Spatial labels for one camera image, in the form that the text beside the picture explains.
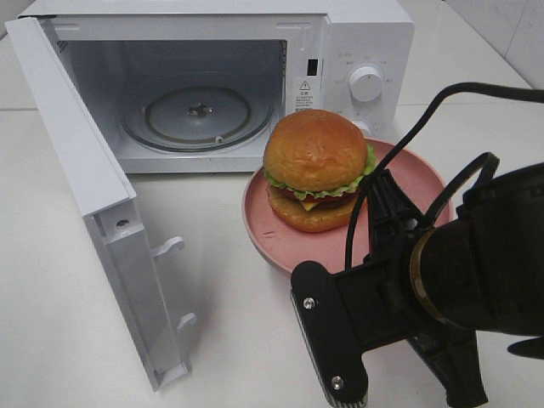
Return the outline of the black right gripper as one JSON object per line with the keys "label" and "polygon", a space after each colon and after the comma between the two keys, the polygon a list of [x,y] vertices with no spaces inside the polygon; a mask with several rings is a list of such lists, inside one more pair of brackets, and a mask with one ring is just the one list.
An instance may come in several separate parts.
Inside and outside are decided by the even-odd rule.
{"label": "black right gripper", "polygon": [[326,400],[365,403],[361,349],[406,340],[445,388],[447,405],[486,403],[476,334],[454,319],[473,284],[467,243],[446,243],[442,228],[417,229],[422,213],[388,170],[371,187],[367,209],[363,264],[333,276],[304,261],[291,275],[292,303]]}

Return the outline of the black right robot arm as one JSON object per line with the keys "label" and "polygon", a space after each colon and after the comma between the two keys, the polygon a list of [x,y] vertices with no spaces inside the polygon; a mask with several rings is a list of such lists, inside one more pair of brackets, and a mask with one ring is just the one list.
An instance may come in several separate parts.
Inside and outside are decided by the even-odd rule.
{"label": "black right robot arm", "polygon": [[366,404],[364,352],[406,340],[451,407],[487,400],[476,334],[520,336],[512,354],[543,356],[543,167],[492,177],[464,193],[441,226],[381,173],[368,200],[370,251],[333,274],[292,272],[292,301],[320,385],[334,407]]}

